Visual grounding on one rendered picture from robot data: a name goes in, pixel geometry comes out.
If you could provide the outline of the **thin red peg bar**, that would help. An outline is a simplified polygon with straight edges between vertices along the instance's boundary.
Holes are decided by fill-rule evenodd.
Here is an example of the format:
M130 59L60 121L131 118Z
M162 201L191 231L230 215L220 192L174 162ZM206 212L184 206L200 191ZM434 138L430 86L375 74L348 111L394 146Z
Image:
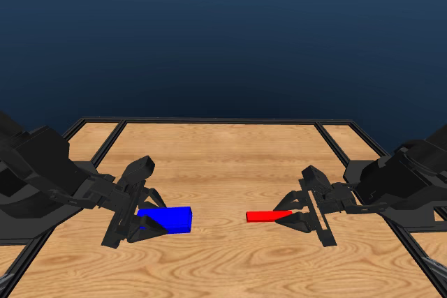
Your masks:
M293 214L292 211L247 211L246 220L248 223L269 223L275 222Z

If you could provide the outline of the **blue hollow socket block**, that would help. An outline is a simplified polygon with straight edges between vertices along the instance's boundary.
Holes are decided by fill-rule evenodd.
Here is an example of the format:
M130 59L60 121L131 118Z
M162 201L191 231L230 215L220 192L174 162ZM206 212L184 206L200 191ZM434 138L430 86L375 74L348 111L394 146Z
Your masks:
M168 234L190 233L193 213L190 207L162 207L139 209L137 215L148 216L161 226Z

